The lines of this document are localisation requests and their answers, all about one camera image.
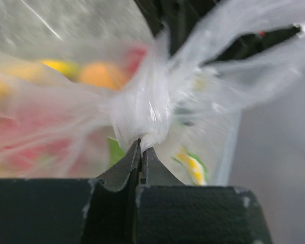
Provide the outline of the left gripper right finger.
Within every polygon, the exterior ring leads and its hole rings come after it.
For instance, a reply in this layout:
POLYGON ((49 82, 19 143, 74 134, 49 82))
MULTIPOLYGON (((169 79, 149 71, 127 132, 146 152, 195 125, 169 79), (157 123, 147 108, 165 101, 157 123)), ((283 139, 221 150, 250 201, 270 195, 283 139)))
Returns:
POLYGON ((147 149, 142 156, 141 184, 150 186, 183 186, 159 160, 154 148, 147 149))

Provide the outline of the fake orange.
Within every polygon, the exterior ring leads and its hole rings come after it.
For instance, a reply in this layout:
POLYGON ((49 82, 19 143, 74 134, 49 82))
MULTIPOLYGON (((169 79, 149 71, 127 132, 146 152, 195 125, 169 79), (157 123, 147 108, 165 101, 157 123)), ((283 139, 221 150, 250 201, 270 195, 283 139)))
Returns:
POLYGON ((97 87, 119 90, 129 81, 128 74, 113 63, 93 62, 85 65, 78 76, 78 82, 97 87))

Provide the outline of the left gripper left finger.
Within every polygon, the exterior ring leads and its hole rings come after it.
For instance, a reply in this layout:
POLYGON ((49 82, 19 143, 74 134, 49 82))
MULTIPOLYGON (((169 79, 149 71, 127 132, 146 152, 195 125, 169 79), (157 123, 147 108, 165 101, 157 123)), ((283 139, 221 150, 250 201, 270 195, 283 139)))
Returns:
POLYGON ((99 183, 111 192, 122 191, 130 182, 131 175, 137 176, 141 160, 140 139, 134 141, 125 156, 97 177, 99 183))

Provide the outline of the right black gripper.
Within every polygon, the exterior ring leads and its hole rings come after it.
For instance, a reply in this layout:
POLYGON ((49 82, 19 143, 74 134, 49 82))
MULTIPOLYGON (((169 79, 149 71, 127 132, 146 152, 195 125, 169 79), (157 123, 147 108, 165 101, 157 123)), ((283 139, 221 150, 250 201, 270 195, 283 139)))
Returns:
MULTIPOLYGON (((171 55, 185 43, 199 20, 223 1, 135 1, 154 37, 164 28, 170 30, 171 55)), ((246 33, 238 36, 225 50, 205 64, 243 60, 301 33, 301 24, 292 24, 270 31, 246 33)))

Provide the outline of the pink fake dragon fruit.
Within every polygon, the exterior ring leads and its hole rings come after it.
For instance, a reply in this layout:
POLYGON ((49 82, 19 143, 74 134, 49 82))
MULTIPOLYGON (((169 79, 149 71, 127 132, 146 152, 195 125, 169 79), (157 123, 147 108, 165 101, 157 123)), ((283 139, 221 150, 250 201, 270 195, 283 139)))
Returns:
POLYGON ((92 177, 110 159, 107 136, 95 118, 0 117, 0 177, 92 177))

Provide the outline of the yellow fake banana bunch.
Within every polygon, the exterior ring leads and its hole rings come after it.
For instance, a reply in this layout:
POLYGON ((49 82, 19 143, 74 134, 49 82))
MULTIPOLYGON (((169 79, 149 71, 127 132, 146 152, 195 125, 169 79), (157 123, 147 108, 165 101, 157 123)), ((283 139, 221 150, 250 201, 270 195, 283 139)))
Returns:
POLYGON ((40 87, 67 86, 79 67, 61 60, 22 60, 0 57, 0 99, 13 94, 29 94, 40 87))

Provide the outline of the clear plastic bag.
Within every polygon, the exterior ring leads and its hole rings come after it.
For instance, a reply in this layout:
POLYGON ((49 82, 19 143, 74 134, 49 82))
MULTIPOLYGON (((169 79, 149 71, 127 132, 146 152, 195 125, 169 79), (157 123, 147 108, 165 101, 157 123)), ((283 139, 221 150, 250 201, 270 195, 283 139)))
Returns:
POLYGON ((67 86, 1 98, 0 117, 89 116, 104 128, 109 167, 140 139, 182 182, 222 184, 235 116, 305 81, 305 1, 223 1, 174 55, 169 47, 169 28, 154 37, 135 1, 0 1, 0 57, 79 67, 67 86), (300 34, 261 53, 204 63, 240 35, 292 24, 300 34), (148 50, 131 75, 126 53, 135 46, 148 50), (79 83, 93 62, 115 64, 129 81, 119 90, 79 83))

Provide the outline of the bright red fake apple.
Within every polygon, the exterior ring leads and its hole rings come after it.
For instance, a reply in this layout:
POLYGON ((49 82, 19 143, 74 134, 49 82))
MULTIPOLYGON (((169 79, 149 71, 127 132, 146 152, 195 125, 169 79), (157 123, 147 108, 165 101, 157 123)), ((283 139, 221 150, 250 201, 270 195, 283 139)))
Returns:
POLYGON ((135 46, 126 53, 126 69, 129 74, 134 75, 137 72, 147 50, 148 48, 145 46, 135 46))

